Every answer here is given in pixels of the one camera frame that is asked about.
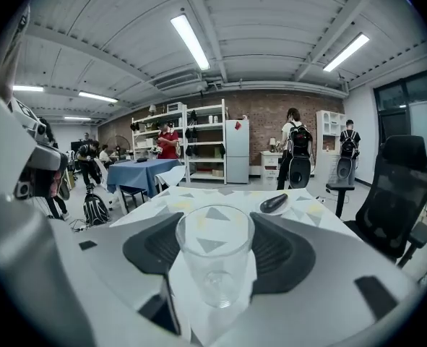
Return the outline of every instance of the blue tablecloth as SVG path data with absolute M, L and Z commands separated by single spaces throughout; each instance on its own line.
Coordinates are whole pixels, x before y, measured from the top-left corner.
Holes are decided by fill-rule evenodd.
M 155 175 L 171 170 L 181 163 L 177 159 L 155 159 L 137 163 L 134 160 L 109 166 L 107 190 L 116 191 L 116 186 L 141 188 L 149 197 L 157 195 L 154 184 Z

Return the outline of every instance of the fan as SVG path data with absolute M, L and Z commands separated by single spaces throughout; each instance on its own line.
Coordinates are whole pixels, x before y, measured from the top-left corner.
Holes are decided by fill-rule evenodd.
M 120 159 L 120 155 L 125 154 L 128 150 L 130 150 L 129 141 L 120 135 L 112 136 L 106 143 L 110 150 L 115 150 L 118 154 L 118 159 Z

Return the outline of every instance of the woman in red shirt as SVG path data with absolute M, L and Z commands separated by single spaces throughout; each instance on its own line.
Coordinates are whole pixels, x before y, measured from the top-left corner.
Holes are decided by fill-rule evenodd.
M 164 121 L 159 123 L 158 128 L 160 129 L 160 133 L 157 144 L 162 148 L 162 153 L 159 154 L 158 159 L 178 159 L 176 154 L 178 132 L 172 130 Z

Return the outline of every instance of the window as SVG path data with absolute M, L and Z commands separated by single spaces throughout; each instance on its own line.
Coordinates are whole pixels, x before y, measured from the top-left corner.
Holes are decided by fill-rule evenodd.
M 378 87 L 374 94 L 379 114 L 379 143 L 392 135 L 409 135 L 409 104 L 427 100 L 427 71 Z
M 377 93 L 377 107 L 379 110 L 399 108 L 406 104 L 406 96 L 401 85 L 383 87 Z
M 427 100 L 427 74 L 414 80 L 406 81 L 409 102 Z

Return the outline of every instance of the white wall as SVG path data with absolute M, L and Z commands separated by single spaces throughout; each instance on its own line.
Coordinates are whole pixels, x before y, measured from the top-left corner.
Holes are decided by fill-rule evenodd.
M 375 158 L 379 149 L 379 125 L 374 88 L 426 70 L 427 57 L 357 87 L 350 91 L 350 95 L 344 100 L 345 114 L 354 121 L 355 130 L 361 136 L 359 146 L 361 154 L 356 178 L 368 183 L 372 183 L 374 179 Z
M 78 124 L 52 124 L 51 128 L 61 152 L 70 150 L 70 143 L 77 142 L 79 139 L 83 139 L 85 132 L 90 134 L 91 139 L 98 138 L 97 127 Z

